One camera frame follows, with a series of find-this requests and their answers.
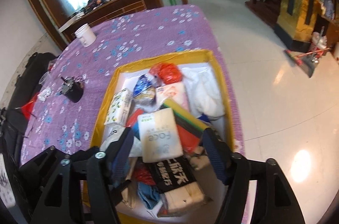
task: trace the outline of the table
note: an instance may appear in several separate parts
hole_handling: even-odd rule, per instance
[[[106,87],[114,70],[135,60],[187,49],[210,49],[225,76],[232,108],[237,151],[244,154],[244,144],[237,103],[232,84],[202,11],[194,5],[180,5],[146,10],[105,21],[93,27],[96,41],[84,48],[78,39],[59,56],[51,76],[53,94],[45,102],[37,101],[23,141],[21,163],[26,163],[45,148],[72,154],[89,148],[92,130]],[[74,104],[58,95],[60,77],[82,76],[85,89]]]

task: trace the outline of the red plastic bag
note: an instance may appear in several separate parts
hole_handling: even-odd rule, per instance
[[[134,167],[133,177],[138,181],[145,183],[146,185],[155,186],[155,182],[150,173],[150,170],[145,166],[144,163],[137,162]]]
[[[165,84],[181,82],[182,74],[173,63],[159,63],[153,65],[149,71],[153,76],[158,75]]]

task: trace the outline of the red package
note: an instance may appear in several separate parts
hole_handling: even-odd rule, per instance
[[[39,94],[39,92],[37,92],[27,104],[25,104],[21,107],[22,114],[25,116],[25,118],[28,121],[29,121],[29,118],[31,117],[34,104],[38,99],[38,94]]]
[[[136,166],[134,167],[133,177],[138,182],[145,183],[146,185],[156,185],[150,173],[150,170],[145,166],[144,163],[137,162]]]
[[[153,65],[149,70],[149,74],[151,74],[153,76],[157,76],[160,72],[162,65],[163,65],[163,63],[157,63],[157,64]]]
[[[178,67],[173,63],[159,63],[151,67],[150,74],[158,75],[165,84],[181,82],[182,74]]]
[[[177,124],[177,130],[182,145],[182,149],[187,153],[192,153],[199,145],[200,139]]]

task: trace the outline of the screw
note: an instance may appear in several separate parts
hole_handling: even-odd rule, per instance
[[[63,166],[66,166],[70,163],[71,161],[69,159],[62,159],[60,164],[63,165]]]
[[[275,161],[273,158],[268,158],[266,160],[266,163],[270,164],[271,166],[275,166],[277,164],[277,161]]]
[[[234,152],[234,153],[232,153],[232,155],[231,155],[234,159],[241,159],[241,154],[240,153],[238,153],[238,152]]]
[[[103,151],[101,151],[101,152],[98,152],[98,153],[95,155],[95,158],[101,159],[101,158],[104,158],[105,156],[106,156],[106,153],[104,153]]]

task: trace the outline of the blue gripper pad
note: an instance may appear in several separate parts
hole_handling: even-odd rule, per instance
[[[130,128],[126,128],[120,139],[112,142],[106,150],[106,166],[110,171],[111,182],[124,180],[128,172],[128,155],[133,145],[134,135]]]
[[[202,134],[203,145],[218,180],[228,185],[228,169],[231,167],[231,150],[228,145],[218,137],[211,128]]]

